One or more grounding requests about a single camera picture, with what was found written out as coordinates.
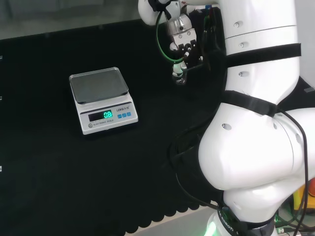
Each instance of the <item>black table surface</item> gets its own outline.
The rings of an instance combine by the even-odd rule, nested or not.
[[[199,207],[166,149],[215,109],[220,73],[195,70],[175,86],[140,20],[3,40],[0,55],[0,235],[123,235]],[[114,66],[139,122],[83,136],[68,78]],[[315,107],[307,87],[300,80],[282,107]]]

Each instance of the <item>green digital readout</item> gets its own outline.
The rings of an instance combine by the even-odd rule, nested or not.
[[[113,117],[112,110],[107,110],[107,111],[103,111],[103,112],[89,114],[90,122],[96,121],[99,119],[108,119],[108,118],[112,118],[112,117]]]
[[[113,117],[112,111],[106,111],[103,115],[105,119]]]

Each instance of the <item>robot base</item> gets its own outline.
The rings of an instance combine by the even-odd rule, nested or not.
[[[215,212],[211,215],[208,224],[207,224],[207,231],[205,236],[231,236],[230,232],[228,232],[223,224],[225,224],[226,227],[228,227],[232,232],[234,229],[229,226],[229,224],[222,218],[222,221],[220,220],[220,215],[218,212]],[[256,236],[278,236],[278,233],[276,231],[276,228],[274,227],[274,222],[271,222],[270,224],[263,226],[259,228],[259,230],[254,229],[250,230],[249,233],[251,235]]]

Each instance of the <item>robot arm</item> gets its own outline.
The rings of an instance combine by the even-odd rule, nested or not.
[[[195,29],[188,17],[195,7],[186,5],[185,13],[181,13],[183,6],[184,4],[179,1],[169,0],[140,0],[138,3],[140,16],[146,24],[155,25],[157,21],[158,24],[167,22],[172,39],[170,50],[182,58],[176,60],[177,62],[167,58],[173,63],[172,76],[177,85],[185,85],[188,69],[203,61]]]
[[[186,0],[185,3],[220,5],[227,56],[246,56],[256,50],[298,43],[294,0]],[[153,25],[158,13],[148,4],[147,0],[139,0],[139,12],[145,23]],[[172,35],[174,49],[179,48],[176,35]],[[225,90],[278,105],[295,88],[299,73],[299,57],[240,64],[228,68]],[[305,130],[308,143],[315,143],[312,121],[315,109],[289,113]],[[305,181],[301,137],[297,126],[282,114],[262,116],[221,103],[199,146],[200,167],[215,188],[224,190],[224,202],[239,220],[270,222],[284,200]],[[309,145],[307,153],[309,179],[312,179],[315,146]],[[212,216],[209,222],[217,224],[220,235],[230,235],[219,215]]]

